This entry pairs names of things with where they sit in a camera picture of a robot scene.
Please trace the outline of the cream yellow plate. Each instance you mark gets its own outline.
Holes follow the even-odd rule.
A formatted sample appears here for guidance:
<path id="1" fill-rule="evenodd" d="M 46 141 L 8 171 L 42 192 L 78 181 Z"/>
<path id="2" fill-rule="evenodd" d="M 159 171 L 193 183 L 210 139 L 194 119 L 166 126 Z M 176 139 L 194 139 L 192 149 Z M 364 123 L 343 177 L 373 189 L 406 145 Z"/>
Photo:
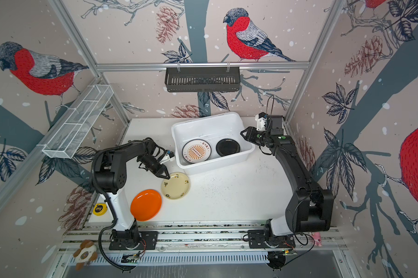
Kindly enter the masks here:
<path id="1" fill-rule="evenodd" d="M 170 174 L 169 179 L 164 179 L 161 184 L 161 193 L 167 199 L 180 199 L 190 189 L 190 178 L 185 173 L 175 172 Z"/>

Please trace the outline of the black plate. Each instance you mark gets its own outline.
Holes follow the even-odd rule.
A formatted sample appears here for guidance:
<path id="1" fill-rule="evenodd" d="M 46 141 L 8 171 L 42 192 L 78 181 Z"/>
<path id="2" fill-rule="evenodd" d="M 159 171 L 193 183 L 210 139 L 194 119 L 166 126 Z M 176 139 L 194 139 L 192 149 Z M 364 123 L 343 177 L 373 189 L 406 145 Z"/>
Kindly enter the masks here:
<path id="1" fill-rule="evenodd" d="M 220 157 L 237 154 L 241 151 L 240 144 L 234 139 L 222 139 L 215 148 Z"/>

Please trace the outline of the orange plate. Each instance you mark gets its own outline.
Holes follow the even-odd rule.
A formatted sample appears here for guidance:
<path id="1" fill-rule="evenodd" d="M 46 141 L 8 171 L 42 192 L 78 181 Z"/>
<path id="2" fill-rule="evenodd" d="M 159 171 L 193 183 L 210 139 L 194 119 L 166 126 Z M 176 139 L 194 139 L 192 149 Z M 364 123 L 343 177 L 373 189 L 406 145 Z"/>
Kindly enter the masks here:
<path id="1" fill-rule="evenodd" d="M 149 221 L 154 218 L 162 207 L 162 197 L 156 190 L 140 192 L 130 205 L 130 212 L 137 221 Z"/>

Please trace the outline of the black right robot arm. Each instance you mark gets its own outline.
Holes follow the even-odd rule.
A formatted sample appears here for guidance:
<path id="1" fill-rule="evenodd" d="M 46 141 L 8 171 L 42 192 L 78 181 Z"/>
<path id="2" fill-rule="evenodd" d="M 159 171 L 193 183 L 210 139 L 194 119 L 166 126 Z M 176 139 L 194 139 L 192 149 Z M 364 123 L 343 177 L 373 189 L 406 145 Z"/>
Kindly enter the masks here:
<path id="1" fill-rule="evenodd" d="M 283 127 L 284 117 L 261 112 L 255 116 L 256 127 L 248 127 L 240 135 L 246 141 L 266 147 L 283 167 L 292 189 L 292 198 L 283 216 L 267 220 L 264 237 L 274 243 L 284 236 L 306 232 L 328 231 L 331 227 L 334 195 L 321 188 L 303 163 L 295 141 Z"/>

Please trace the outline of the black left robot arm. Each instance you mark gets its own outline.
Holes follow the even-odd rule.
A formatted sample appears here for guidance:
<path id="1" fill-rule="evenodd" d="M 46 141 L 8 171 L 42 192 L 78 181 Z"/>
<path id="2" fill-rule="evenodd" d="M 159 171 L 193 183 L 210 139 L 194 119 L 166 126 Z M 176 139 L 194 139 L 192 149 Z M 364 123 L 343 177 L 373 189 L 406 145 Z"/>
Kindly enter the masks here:
<path id="1" fill-rule="evenodd" d="M 131 212 L 124 195 L 128 179 L 127 163 L 135 159 L 139 169 L 154 176 L 170 179 L 165 161 L 173 159 L 174 152 L 157 145 L 150 137 L 98 151 L 92 160 L 91 179 L 96 191 L 104 197 L 111 212 L 112 222 L 99 233 L 102 240 L 105 231 L 111 231 L 112 243 L 138 244 L 141 235 L 137 220 Z"/>

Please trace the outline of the white plastic bin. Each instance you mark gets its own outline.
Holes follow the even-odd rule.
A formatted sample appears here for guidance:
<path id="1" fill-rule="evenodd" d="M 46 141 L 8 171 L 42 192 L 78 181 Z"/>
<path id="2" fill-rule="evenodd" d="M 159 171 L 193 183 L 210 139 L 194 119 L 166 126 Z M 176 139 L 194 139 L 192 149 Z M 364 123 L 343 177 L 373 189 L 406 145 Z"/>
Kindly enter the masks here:
<path id="1" fill-rule="evenodd" d="M 172 125 L 172 138 L 175 143 L 175 157 L 179 168 L 187 175 L 201 174 L 233 164 L 244 162 L 255 150 L 255 146 L 242 138 L 240 132 L 245 129 L 242 119 L 235 112 L 197 118 Z M 200 163 L 188 163 L 182 156 L 184 145 L 195 139 L 207 141 L 212 153 L 208 160 Z M 220 157 L 215 148 L 222 139 L 234 139 L 240 144 L 237 154 Z"/>

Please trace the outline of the yellow tape measure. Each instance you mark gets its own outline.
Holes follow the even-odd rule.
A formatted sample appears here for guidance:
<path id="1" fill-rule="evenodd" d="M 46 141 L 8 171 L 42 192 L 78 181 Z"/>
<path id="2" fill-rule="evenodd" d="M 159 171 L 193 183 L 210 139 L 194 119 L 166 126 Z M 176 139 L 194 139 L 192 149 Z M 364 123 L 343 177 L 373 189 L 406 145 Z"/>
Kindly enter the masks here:
<path id="1" fill-rule="evenodd" d="M 105 215 L 108 208 L 105 203 L 97 203 L 93 208 L 93 214 L 96 216 Z"/>

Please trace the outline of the brown white plush toy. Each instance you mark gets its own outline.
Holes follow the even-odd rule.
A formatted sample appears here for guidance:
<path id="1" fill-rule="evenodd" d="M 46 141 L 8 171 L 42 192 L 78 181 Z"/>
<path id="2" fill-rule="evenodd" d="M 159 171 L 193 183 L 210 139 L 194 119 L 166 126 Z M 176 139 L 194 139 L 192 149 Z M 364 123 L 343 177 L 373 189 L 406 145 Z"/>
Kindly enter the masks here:
<path id="1" fill-rule="evenodd" d="M 81 270 L 85 265 L 95 261 L 98 257 L 97 247 L 91 240 L 84 240 L 79 249 L 73 254 L 75 258 L 75 269 Z"/>

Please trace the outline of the pink plush toy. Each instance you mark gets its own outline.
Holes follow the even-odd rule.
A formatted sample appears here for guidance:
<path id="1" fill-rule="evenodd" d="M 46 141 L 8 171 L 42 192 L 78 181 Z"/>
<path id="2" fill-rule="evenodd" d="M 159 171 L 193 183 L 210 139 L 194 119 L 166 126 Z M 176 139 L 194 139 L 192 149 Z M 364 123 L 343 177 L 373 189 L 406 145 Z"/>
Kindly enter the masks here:
<path id="1" fill-rule="evenodd" d="M 312 237 L 315 241 L 315 246 L 322 247 L 322 238 L 320 232 L 314 232 L 312 233 Z"/>

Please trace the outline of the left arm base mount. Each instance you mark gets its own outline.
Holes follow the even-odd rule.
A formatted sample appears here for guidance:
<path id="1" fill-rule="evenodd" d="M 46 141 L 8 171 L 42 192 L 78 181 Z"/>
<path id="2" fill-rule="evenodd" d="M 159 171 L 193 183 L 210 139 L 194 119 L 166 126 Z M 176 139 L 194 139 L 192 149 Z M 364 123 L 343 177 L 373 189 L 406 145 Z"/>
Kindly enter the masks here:
<path id="1" fill-rule="evenodd" d="M 109 249 L 112 251 L 154 250 L 157 239 L 157 231 L 131 233 L 113 230 Z"/>

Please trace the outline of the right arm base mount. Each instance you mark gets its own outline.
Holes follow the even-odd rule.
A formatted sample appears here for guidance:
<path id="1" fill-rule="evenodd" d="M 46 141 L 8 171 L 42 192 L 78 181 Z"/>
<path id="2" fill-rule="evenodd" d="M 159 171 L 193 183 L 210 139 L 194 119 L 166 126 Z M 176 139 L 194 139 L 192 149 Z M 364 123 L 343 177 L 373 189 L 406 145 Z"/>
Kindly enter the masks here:
<path id="1" fill-rule="evenodd" d="M 251 249 L 294 249 L 294 239 L 289 236 L 275 236 L 265 229 L 252 229 L 247 231 L 243 238 Z"/>

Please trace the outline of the aluminium horizontal rail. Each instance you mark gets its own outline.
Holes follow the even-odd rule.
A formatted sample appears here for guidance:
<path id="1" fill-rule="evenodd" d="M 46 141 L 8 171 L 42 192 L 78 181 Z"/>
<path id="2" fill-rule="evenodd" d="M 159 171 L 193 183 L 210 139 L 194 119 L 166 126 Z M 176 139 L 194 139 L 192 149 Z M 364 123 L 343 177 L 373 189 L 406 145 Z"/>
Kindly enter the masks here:
<path id="1" fill-rule="evenodd" d="M 128 72 L 128 71 L 165 71 L 167 68 L 209 68 L 222 67 L 225 69 L 239 67 L 240 70 L 307 70 L 308 61 L 266 61 L 266 62 L 223 62 L 223 63 L 114 63 L 96 64 L 100 73 Z"/>

